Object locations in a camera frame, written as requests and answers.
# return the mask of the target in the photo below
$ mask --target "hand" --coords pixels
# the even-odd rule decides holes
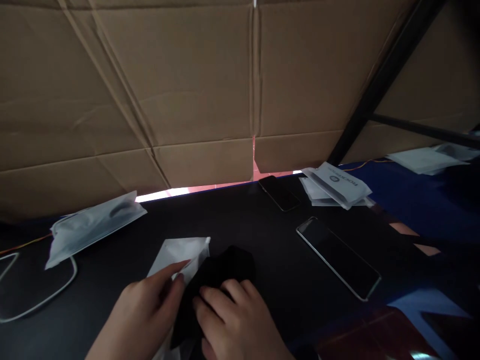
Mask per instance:
[[[128,285],[118,298],[85,360],[151,360],[169,334],[185,290],[179,274],[187,261],[171,264]]]
[[[202,287],[193,299],[196,318],[206,339],[207,360],[295,360],[275,327],[269,309],[253,284],[227,280],[219,289]]]

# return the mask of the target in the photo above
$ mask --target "charging cable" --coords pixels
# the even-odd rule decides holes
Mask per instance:
[[[18,257],[19,257],[19,253],[18,252],[14,252],[14,253],[11,253],[7,256],[4,256],[4,257],[0,257],[0,261],[4,260],[4,259],[7,259],[7,258],[10,258],[10,257],[13,257],[13,260],[11,261],[11,263],[6,267],[5,271],[0,275],[0,282],[2,281],[2,279],[4,278],[4,276],[7,274],[7,272],[10,270],[10,268],[13,266],[13,264],[15,263],[15,261],[17,261]],[[75,262],[74,260],[74,257],[73,256],[70,256],[70,261],[71,261],[71,265],[73,267],[73,275],[71,276],[70,280],[67,281],[67,283],[65,285],[63,285],[60,289],[58,289],[56,292],[54,292],[52,295],[50,295],[49,297],[47,297],[45,300],[43,300],[42,302],[38,303],[37,305],[35,305],[34,307],[32,307],[31,309],[25,311],[25,312],[22,312],[20,315],[17,315],[17,316],[14,316],[14,317],[11,317],[11,318],[7,318],[7,319],[3,319],[3,318],[0,318],[0,324],[4,324],[4,323],[9,323],[9,322],[12,322],[14,320],[17,320],[17,319],[20,319],[22,317],[24,317],[25,315],[27,314],[30,314],[31,312],[33,312],[34,310],[38,309],[39,307],[41,307],[43,304],[45,303],[48,303],[50,300],[52,300],[54,297],[56,297],[58,294],[60,294],[68,285],[70,285],[70,283],[75,279],[75,276],[77,275],[77,263]]]

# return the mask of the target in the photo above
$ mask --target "smartphone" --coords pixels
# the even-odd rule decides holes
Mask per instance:
[[[368,301],[382,279],[368,262],[316,217],[309,218],[296,232],[358,299]]]
[[[264,177],[258,180],[258,183],[282,211],[286,212],[300,205],[300,200],[280,185],[275,176]]]

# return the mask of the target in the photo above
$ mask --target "cardboard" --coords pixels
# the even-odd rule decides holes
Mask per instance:
[[[459,133],[480,119],[478,44],[447,2],[376,112]],[[369,121],[344,163],[440,144],[442,141]]]
[[[453,3],[441,10],[377,113],[458,132],[479,123],[477,44]],[[327,160],[411,5],[260,1],[255,160],[262,173]],[[342,162],[437,143],[370,121]]]
[[[0,219],[250,180],[252,21],[244,0],[0,4]]]
[[[414,0],[5,0],[0,220],[327,159]],[[456,131],[478,59],[448,4],[377,111]],[[432,139],[368,123],[344,161]]]
[[[328,158],[411,4],[259,1],[255,159],[262,173]]]

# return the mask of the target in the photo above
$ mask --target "black metal frame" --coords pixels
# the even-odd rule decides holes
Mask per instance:
[[[480,140],[477,137],[374,113],[444,4],[445,0],[419,0],[413,6],[383,63],[363,93],[345,130],[331,152],[327,160],[330,164],[334,166],[340,164],[368,120],[446,142],[480,149]]]

